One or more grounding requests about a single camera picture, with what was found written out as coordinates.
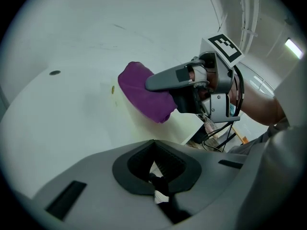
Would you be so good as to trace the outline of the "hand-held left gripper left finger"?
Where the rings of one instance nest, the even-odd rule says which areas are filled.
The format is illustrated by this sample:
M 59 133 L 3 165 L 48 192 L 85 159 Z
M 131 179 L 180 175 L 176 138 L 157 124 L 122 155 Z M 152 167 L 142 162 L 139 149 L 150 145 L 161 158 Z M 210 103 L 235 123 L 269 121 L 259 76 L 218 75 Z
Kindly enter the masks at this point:
M 138 151 L 153 141 L 143 141 L 96 153 L 81 159 L 46 183 L 24 203 L 47 230 L 164 230 L 171 220 L 154 202 L 151 184 L 132 174 L 127 165 Z M 118 180 L 148 194 L 136 195 Z

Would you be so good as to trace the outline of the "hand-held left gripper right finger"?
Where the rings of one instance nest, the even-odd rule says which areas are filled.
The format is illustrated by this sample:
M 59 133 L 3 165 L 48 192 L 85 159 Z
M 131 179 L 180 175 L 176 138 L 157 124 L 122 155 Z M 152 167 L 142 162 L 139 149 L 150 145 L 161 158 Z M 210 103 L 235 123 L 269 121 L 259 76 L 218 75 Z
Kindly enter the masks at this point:
M 153 143 L 154 161 L 162 177 L 153 177 L 159 193 L 168 197 L 157 206 L 170 229 L 236 230 L 241 202 L 225 192 L 236 178 L 246 157 Z

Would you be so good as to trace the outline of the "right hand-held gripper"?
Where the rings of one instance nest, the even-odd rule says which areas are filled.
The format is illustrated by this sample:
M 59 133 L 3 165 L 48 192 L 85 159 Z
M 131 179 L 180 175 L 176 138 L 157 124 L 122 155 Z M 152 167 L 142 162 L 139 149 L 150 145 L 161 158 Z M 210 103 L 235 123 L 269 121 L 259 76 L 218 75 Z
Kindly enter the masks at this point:
M 151 92 L 168 91 L 180 113 L 204 112 L 215 123 L 239 121 L 238 114 L 230 115 L 228 93 L 235 84 L 235 64 L 244 55 L 224 34 L 205 39 L 203 45 L 204 51 L 192 61 L 150 76 L 145 88 Z M 194 80 L 189 75 L 192 68 Z M 200 90 L 206 90 L 209 97 L 200 97 Z

